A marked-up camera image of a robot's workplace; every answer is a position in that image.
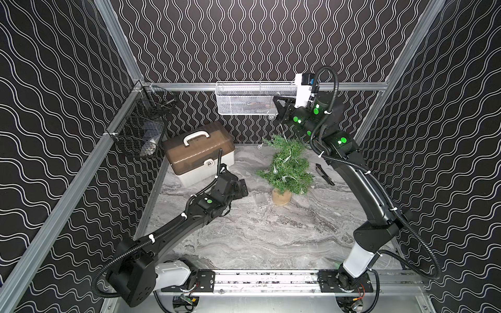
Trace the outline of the small green christmas tree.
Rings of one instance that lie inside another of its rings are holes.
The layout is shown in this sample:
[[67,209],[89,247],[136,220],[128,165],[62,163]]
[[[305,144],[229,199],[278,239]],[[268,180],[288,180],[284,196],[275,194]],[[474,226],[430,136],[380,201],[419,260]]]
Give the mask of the small green christmas tree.
[[283,171],[277,176],[263,178],[273,187],[271,198],[277,206],[289,203],[294,194],[307,194],[314,183],[314,175],[309,171],[310,163],[303,157],[305,145],[298,140],[294,143],[292,157],[283,164]]

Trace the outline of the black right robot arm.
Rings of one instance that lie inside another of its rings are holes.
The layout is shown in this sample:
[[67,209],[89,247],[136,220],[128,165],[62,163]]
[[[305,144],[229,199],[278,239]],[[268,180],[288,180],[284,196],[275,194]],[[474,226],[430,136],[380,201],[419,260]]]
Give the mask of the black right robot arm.
[[355,244],[338,271],[339,284],[345,286],[367,271],[377,252],[403,225],[391,212],[389,198],[382,188],[370,178],[359,146],[341,130],[342,105],[336,104],[331,114],[326,113],[330,100],[329,93],[320,92],[307,107],[296,108],[292,97],[273,97],[278,120],[297,135],[313,140],[315,152],[344,179],[365,212],[367,220],[354,231]]

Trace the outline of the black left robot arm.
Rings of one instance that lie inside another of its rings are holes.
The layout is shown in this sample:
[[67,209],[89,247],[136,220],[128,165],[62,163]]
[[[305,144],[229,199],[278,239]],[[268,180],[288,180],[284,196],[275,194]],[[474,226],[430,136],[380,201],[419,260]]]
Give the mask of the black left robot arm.
[[221,172],[209,189],[190,197],[176,218],[137,240],[126,238],[120,242],[112,260],[100,272],[114,292],[97,288],[95,294],[120,297],[136,307],[161,289],[190,292],[196,286],[193,269],[185,262],[165,262],[163,258],[190,234],[227,214],[232,201],[248,194],[244,179],[229,171]]

